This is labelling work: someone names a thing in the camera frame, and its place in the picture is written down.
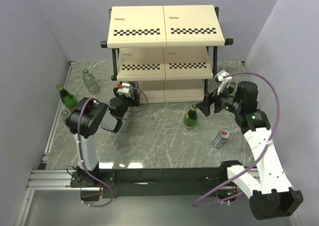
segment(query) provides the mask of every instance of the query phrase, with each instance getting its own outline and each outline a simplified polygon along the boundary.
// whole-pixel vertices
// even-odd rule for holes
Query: can
[[[213,146],[216,148],[222,148],[224,143],[230,138],[230,131],[228,129],[221,129],[215,139],[213,140]]]

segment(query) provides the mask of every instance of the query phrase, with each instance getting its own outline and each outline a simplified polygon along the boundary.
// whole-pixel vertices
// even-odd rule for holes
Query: gray marble surface
[[[99,101],[109,103],[113,97],[112,62],[75,62],[67,90],[78,100],[90,97],[82,81],[83,69],[95,75],[100,92]],[[240,61],[220,61],[218,70],[229,73],[243,71]],[[246,80],[245,75],[234,81]],[[210,80],[209,91],[218,84]],[[99,129],[96,133],[96,154],[101,168],[174,168],[218,167],[225,160],[239,160],[245,166],[253,162],[252,152],[234,120],[234,115],[221,111],[205,117],[198,111],[198,124],[192,130],[183,126],[183,117],[193,103],[150,104],[145,114],[136,120],[125,121],[117,134]],[[129,108],[126,117],[139,114],[145,105]],[[61,113],[52,138],[46,169],[66,169],[76,166],[77,152],[74,138],[62,121]],[[227,128],[231,138],[223,148],[214,148],[212,141],[218,131]]]

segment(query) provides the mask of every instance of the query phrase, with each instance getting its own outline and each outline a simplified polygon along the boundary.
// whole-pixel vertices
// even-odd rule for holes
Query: black and white checkered strip
[[[171,34],[211,34],[217,33],[215,28],[170,28]]]
[[[170,69],[207,68],[206,63],[170,63]]]
[[[114,30],[114,36],[130,36],[130,35],[155,35],[155,34],[160,34],[160,29],[133,29],[133,30]]]
[[[123,64],[122,70],[159,70],[160,64]]]

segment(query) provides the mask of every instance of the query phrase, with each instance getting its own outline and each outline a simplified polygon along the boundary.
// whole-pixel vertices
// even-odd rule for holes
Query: shelf
[[[163,6],[112,7],[108,48],[165,46]]]
[[[164,6],[164,18],[167,47],[225,44],[213,5]]]
[[[163,48],[121,48],[117,80],[165,80]]]
[[[206,47],[164,48],[166,80],[212,79]]]
[[[141,89],[148,97],[149,103],[165,102],[164,81],[141,81],[139,82],[139,89]],[[140,103],[146,103],[143,94],[140,95]]]
[[[164,81],[166,103],[199,102],[204,99],[201,80],[168,80]]]

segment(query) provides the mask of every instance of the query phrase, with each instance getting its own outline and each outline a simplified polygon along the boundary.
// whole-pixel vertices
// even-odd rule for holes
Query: shelf panel
[[[166,103],[199,102],[204,99],[201,80],[166,80],[164,81]]]
[[[139,89],[141,89],[148,97],[149,103],[165,102],[164,81],[140,81]],[[143,94],[140,95],[140,103],[146,103],[146,99]]]
[[[206,47],[164,48],[166,80],[212,79]]]
[[[117,80],[165,80],[163,48],[121,48]]]
[[[107,46],[165,47],[163,6],[112,7]]]
[[[164,18],[167,47],[225,44],[213,5],[164,6]]]

